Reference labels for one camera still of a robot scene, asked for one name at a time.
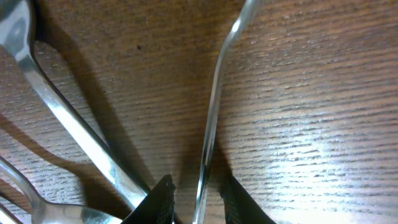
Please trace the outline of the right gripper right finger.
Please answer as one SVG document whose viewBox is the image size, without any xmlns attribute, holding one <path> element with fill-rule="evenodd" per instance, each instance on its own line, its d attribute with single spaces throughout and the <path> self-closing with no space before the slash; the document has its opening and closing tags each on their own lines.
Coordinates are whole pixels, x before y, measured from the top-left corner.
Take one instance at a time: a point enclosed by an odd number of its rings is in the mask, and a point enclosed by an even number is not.
<svg viewBox="0 0 398 224">
<path fill-rule="evenodd" d="M 275 224 L 232 175 L 221 190 L 226 224 Z"/>
</svg>

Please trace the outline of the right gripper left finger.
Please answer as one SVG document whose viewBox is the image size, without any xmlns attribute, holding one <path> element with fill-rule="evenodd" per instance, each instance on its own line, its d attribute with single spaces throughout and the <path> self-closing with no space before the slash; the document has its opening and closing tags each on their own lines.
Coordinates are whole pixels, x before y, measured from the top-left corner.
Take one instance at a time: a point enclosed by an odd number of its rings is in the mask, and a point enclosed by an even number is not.
<svg viewBox="0 0 398 224">
<path fill-rule="evenodd" d="M 121 224 L 173 224 L 175 189 L 172 176 L 163 176 L 139 206 Z"/>
</svg>

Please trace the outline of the large steel spoon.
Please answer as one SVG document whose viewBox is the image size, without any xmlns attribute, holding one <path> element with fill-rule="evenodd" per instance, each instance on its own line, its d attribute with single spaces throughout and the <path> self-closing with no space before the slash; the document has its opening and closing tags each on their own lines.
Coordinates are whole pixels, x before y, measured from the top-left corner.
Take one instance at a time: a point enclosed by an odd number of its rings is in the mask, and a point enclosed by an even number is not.
<svg viewBox="0 0 398 224">
<path fill-rule="evenodd" d="M 32 223 L 120 224 L 123 222 L 120 218 L 86 206 L 47 201 L 23 174 L 4 158 L 1 158 L 1 172 L 16 184 L 27 199 Z"/>
<path fill-rule="evenodd" d="M 7 208 L 1 205 L 1 223 L 2 224 L 22 224 Z"/>
</svg>

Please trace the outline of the steel fork with wide tines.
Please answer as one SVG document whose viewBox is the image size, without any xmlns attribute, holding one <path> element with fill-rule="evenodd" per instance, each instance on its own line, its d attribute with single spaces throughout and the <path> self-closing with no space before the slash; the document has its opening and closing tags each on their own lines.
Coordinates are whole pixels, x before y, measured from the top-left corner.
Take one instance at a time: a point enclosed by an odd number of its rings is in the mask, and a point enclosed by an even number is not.
<svg viewBox="0 0 398 224">
<path fill-rule="evenodd" d="M 34 27 L 35 12 L 31 1 L 1 1 L 1 47 L 16 61 L 33 90 L 126 205 L 136 210 L 147 196 L 147 191 L 109 154 L 109 146 L 43 72 L 33 53 Z"/>
</svg>

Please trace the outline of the steel fork with curved handle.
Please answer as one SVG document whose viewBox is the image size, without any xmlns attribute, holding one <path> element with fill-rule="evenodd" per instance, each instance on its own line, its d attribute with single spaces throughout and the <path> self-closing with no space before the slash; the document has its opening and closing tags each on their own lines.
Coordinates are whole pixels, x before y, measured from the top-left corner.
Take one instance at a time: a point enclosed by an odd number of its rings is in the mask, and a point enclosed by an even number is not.
<svg viewBox="0 0 398 224">
<path fill-rule="evenodd" d="M 225 37 L 216 61 L 213 75 L 211 96 L 206 120 L 206 128 L 203 141 L 203 149 L 200 163 L 200 174 L 198 178 L 197 194 L 193 211 L 193 224 L 202 224 L 205 221 L 205 207 L 207 198 L 207 186 L 210 178 L 211 162 L 215 147 L 216 128 L 220 108 L 223 77 L 228 64 L 231 48 L 239 39 L 242 31 L 252 21 L 257 9 L 261 5 L 260 0 L 246 0 L 237 19 L 234 21 L 228 35 Z"/>
</svg>

